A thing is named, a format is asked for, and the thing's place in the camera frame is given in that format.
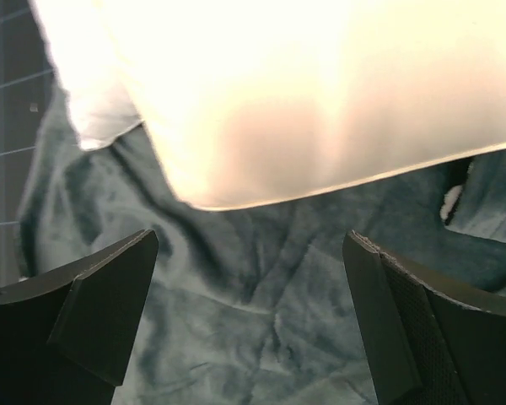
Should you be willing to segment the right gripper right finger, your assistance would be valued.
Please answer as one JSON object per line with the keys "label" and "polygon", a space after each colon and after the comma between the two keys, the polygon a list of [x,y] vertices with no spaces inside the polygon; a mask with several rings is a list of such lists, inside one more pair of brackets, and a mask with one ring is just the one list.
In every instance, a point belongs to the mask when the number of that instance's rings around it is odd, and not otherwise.
{"label": "right gripper right finger", "polygon": [[349,231],[342,256],[380,404],[506,404],[506,297]]}

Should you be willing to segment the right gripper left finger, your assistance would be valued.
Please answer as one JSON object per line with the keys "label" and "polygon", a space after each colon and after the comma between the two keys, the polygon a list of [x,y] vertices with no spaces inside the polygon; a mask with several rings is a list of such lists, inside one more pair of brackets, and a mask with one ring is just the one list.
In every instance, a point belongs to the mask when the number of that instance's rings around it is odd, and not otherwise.
{"label": "right gripper left finger", "polygon": [[0,288],[0,404],[109,404],[158,252],[152,230]]}

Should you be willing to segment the zebra and grey pillowcase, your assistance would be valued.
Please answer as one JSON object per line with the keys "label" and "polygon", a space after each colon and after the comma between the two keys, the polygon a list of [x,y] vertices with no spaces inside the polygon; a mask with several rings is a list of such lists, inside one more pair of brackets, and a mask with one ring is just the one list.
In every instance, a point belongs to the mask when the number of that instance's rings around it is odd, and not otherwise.
{"label": "zebra and grey pillowcase", "polygon": [[51,102],[19,207],[25,276],[151,229],[159,253],[116,404],[373,404],[347,277],[346,232],[482,289],[506,244],[448,231],[447,165],[239,211],[177,202],[142,128],[83,152]]}

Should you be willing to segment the cream bear print pillow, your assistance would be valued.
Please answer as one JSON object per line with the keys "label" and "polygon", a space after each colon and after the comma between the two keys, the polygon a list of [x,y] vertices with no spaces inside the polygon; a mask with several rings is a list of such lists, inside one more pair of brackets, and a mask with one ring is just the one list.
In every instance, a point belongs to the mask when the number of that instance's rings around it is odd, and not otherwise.
{"label": "cream bear print pillow", "polygon": [[224,211],[506,149],[506,1],[34,1],[76,144]]}

